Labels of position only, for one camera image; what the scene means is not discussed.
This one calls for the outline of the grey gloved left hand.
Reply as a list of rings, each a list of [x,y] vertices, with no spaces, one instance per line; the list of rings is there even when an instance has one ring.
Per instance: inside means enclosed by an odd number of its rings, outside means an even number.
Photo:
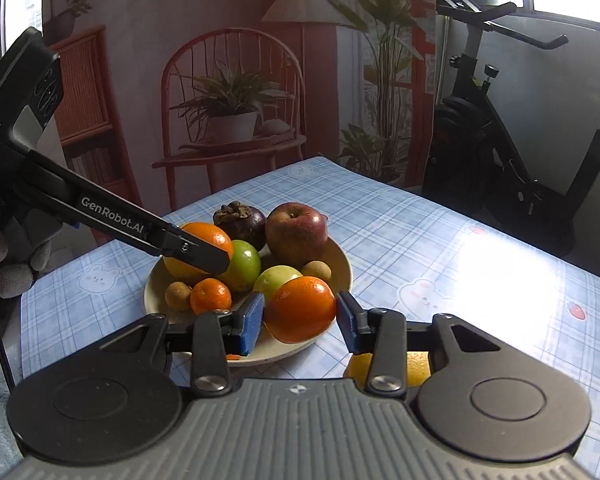
[[[21,219],[0,217],[0,323],[9,304],[29,290],[50,260],[53,238],[62,223],[38,209]]]

